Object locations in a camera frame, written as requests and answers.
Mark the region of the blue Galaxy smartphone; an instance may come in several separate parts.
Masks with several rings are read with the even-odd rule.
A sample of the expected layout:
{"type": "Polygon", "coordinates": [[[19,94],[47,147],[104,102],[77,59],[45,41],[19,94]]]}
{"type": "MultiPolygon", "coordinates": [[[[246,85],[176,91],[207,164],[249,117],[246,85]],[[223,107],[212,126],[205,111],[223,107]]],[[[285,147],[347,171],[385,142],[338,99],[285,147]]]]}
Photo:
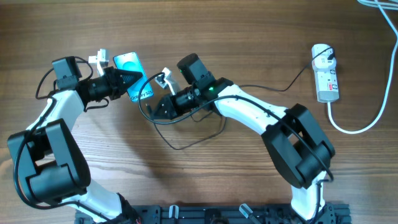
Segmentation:
{"type": "Polygon", "coordinates": [[[138,54],[135,52],[129,52],[126,54],[116,55],[113,57],[114,64],[117,69],[125,70],[129,72],[142,73],[142,77],[137,79],[136,77],[128,76],[126,82],[130,84],[127,89],[127,93],[133,103],[137,102],[139,90],[147,80],[144,68],[139,60],[138,54]]]}

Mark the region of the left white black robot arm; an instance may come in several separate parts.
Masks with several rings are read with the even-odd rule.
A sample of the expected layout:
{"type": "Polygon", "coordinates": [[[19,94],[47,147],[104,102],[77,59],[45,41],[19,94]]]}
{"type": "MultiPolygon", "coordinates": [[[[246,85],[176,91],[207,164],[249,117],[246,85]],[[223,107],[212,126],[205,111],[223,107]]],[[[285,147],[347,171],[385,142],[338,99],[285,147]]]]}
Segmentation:
{"type": "Polygon", "coordinates": [[[78,66],[85,62],[77,56],[54,60],[57,78],[44,97],[45,109],[26,130],[9,136],[16,192],[38,210],[69,206],[95,223],[140,223],[139,214],[121,194],[91,178],[71,130],[79,115],[90,109],[88,103],[120,98],[142,73],[106,67],[97,78],[83,78],[78,66]]]}

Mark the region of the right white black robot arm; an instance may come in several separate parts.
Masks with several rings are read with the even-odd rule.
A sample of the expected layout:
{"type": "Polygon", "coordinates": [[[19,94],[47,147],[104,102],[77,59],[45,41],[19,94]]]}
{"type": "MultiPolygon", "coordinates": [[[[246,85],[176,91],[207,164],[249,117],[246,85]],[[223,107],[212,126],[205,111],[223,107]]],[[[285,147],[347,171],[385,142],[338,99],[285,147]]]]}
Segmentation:
{"type": "Polygon", "coordinates": [[[216,79],[195,53],[177,67],[188,87],[181,90],[164,68],[154,78],[170,94],[161,98],[150,118],[174,121],[203,108],[249,127],[261,136],[276,170],[291,185],[294,212],[310,223],[319,221],[325,206],[323,184],[333,180],[329,167],[335,149],[311,112],[300,104],[274,106],[227,78],[216,79]]]}

